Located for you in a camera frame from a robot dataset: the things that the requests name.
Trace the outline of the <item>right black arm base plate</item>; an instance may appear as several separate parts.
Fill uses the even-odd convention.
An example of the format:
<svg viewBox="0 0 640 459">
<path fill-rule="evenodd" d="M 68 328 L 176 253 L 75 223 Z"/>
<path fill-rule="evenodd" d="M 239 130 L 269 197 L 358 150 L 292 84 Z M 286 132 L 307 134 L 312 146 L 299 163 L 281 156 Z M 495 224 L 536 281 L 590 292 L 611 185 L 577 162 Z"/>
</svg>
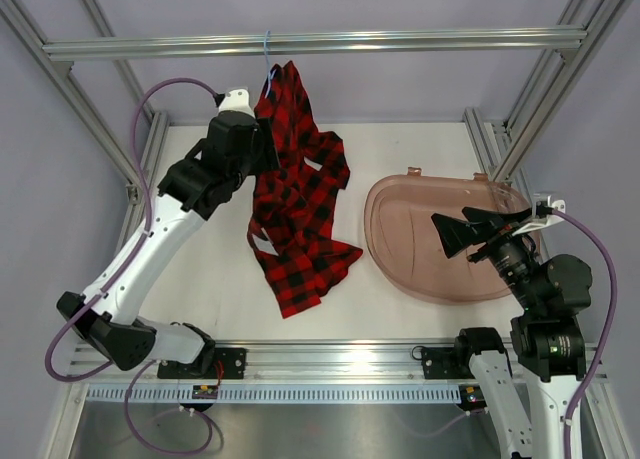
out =
<svg viewBox="0 0 640 459">
<path fill-rule="evenodd" d="M 410 356 L 420 363 L 425 379 L 462 380 L 472 378 L 468 367 L 460 363 L 452 347 L 417 345 L 411 349 Z"/>
</svg>

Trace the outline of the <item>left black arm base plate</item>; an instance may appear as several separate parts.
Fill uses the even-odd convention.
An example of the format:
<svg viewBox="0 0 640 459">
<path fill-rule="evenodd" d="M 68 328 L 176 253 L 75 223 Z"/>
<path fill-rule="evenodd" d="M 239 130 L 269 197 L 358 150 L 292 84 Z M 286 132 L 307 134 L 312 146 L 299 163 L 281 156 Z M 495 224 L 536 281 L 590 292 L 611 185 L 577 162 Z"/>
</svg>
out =
<svg viewBox="0 0 640 459">
<path fill-rule="evenodd" d="M 242 347 L 216 347 L 213 354 L 192 364 L 169 361 L 161 364 L 157 378 L 163 380 L 242 380 L 247 350 Z"/>
</svg>

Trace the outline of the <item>light blue wire hanger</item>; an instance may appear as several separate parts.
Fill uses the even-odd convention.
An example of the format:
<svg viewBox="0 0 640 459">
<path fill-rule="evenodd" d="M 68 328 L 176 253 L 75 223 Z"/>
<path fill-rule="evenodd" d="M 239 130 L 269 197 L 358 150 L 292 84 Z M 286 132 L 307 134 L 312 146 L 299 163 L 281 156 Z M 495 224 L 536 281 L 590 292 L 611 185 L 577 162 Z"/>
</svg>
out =
<svg viewBox="0 0 640 459">
<path fill-rule="evenodd" d="M 271 31 L 266 30 L 263 37 L 263 56 L 264 56 L 265 66 L 266 66 L 266 86 L 264 90 L 265 98 L 268 98 L 271 93 L 272 81 L 275 76 L 275 71 L 273 69 L 271 59 L 270 59 L 270 39 L 271 39 Z"/>
</svg>

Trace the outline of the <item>red black plaid shirt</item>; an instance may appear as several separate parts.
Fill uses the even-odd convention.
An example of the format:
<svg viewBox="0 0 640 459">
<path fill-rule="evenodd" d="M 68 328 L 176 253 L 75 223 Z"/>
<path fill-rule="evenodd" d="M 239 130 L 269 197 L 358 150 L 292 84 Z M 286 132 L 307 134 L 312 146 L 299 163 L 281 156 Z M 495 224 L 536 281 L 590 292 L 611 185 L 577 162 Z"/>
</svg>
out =
<svg viewBox="0 0 640 459">
<path fill-rule="evenodd" d="M 280 167 L 256 180 L 247 240 L 289 318 L 320 305 L 363 254 L 332 236 L 351 171 L 342 138 L 315 123 L 293 62 L 272 67 L 254 112 L 270 122 Z"/>
</svg>

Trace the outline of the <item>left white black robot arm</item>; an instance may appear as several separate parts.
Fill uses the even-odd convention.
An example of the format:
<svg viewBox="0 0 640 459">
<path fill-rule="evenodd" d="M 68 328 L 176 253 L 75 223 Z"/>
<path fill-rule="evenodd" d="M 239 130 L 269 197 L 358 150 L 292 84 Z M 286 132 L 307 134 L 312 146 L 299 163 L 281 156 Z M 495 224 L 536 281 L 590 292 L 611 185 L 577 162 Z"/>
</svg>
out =
<svg viewBox="0 0 640 459">
<path fill-rule="evenodd" d="M 156 360 L 195 378 L 208 375 L 214 339 L 191 324 L 144 320 L 141 306 L 176 252 L 246 178 L 278 167 L 268 118 L 220 112 L 206 136 L 168 168 L 150 215 L 102 275 L 83 292 L 66 292 L 58 300 L 69 329 L 123 371 Z"/>
</svg>

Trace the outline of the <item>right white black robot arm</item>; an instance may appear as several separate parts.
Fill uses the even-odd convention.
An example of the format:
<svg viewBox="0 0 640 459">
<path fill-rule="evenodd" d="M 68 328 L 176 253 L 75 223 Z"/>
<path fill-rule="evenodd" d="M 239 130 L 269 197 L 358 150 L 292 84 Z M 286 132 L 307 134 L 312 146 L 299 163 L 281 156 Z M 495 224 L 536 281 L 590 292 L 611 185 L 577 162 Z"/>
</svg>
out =
<svg viewBox="0 0 640 459">
<path fill-rule="evenodd" d="M 579 458 L 579 406 L 598 361 L 586 358 L 577 322 L 591 304 L 590 267 L 561 254 L 541 263 L 530 232 L 567 219 L 562 201 L 500 214 L 465 207 L 463 219 L 431 219 L 444 253 L 452 258 L 474 246 L 472 263 L 487 259 L 523 309 L 511 321 L 513 350 L 523 367 L 530 407 L 511 381 L 507 352 L 493 328 L 466 328 L 454 343 L 454 367 L 474 376 L 483 391 L 504 458 Z"/>
</svg>

